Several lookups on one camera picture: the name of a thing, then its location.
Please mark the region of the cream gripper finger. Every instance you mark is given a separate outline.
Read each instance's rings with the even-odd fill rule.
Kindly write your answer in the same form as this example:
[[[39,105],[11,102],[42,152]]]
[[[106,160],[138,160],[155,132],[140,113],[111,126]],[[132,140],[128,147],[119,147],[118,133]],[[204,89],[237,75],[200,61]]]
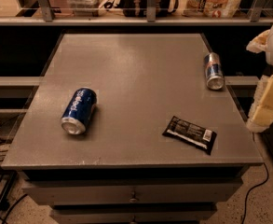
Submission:
[[[261,133],[273,123],[273,75],[262,75],[257,83],[246,127]]]
[[[270,30],[265,30],[249,42],[246,50],[253,53],[267,52],[268,36]]]

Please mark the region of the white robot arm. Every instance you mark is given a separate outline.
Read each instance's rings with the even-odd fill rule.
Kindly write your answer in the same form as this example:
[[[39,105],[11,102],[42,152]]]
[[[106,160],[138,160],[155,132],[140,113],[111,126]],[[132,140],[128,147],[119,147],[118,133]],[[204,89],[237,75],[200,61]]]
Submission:
[[[246,47],[254,53],[264,51],[266,62],[273,66],[273,25],[255,37]],[[261,133],[273,123],[273,75],[262,75],[257,83],[253,104],[251,105],[247,128],[254,133]]]

